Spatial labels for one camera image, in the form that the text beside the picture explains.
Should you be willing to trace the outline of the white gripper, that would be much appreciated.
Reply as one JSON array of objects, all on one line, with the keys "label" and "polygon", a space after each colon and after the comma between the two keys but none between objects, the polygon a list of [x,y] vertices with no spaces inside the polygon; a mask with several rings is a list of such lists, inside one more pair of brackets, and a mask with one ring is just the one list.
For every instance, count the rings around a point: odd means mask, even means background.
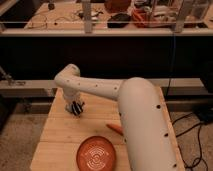
[{"label": "white gripper", "polygon": [[80,98],[80,92],[75,90],[75,89],[67,89],[65,88],[63,90],[63,97],[65,99],[65,101],[68,104],[72,104],[73,102],[77,103],[77,109],[74,104],[71,105],[71,112],[74,115],[78,115],[80,116],[80,114],[83,112],[83,106],[84,106],[84,102],[82,104],[79,104],[81,102],[81,98]]}]

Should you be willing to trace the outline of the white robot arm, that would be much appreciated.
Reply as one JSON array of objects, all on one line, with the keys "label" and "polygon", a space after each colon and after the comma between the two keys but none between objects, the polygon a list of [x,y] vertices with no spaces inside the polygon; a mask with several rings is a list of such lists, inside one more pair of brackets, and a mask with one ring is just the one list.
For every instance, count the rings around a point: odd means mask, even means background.
[{"label": "white robot arm", "polygon": [[147,79],[97,79],[80,76],[68,64],[54,78],[68,103],[79,92],[115,100],[126,140],[131,171],[178,171],[178,160],[156,87]]}]

